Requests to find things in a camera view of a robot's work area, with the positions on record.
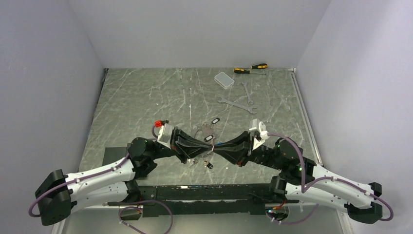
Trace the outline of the metal key organizer plate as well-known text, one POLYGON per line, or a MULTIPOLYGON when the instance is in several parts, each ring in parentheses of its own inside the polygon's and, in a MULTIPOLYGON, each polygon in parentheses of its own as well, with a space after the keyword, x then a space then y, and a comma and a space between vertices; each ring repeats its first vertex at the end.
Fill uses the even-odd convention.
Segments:
MULTIPOLYGON (((204 122, 198 125, 196 128, 193 128, 190 132, 190 136, 204 142, 204 138, 208 135, 213 135, 214 139, 210 142, 206 142, 207 144, 214 144, 215 141, 215 125, 211 124, 211 122, 204 122)), ((204 163, 205 165, 208 164, 208 158, 212 155, 212 151, 202 154, 200 156, 195 157, 194 159, 189 159, 190 167, 195 166, 198 163, 204 163)))

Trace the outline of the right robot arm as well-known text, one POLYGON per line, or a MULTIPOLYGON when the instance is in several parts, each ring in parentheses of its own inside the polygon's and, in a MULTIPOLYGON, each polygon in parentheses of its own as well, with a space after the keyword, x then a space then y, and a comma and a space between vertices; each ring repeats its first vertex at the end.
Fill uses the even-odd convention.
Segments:
POLYGON ((213 152, 239 167, 253 162, 276 169, 269 198, 274 202, 299 200, 329 206, 364 224, 386 221, 381 184, 354 182, 337 175, 311 159, 295 141, 278 133, 259 130, 216 144, 213 152))

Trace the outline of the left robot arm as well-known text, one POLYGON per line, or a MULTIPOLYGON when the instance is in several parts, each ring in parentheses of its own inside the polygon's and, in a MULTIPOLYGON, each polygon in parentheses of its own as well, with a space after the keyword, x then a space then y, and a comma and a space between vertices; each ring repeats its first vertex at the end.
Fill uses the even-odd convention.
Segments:
POLYGON ((181 163, 187 163, 213 148, 212 144, 165 124, 156 140, 135 138, 124 156, 113 163, 77 173, 65 174, 61 169, 50 172, 35 191, 36 200, 29 208, 29 216, 40 218, 43 226, 50 226, 99 203, 135 204, 141 192, 134 183, 157 167, 155 160, 175 156, 181 163))

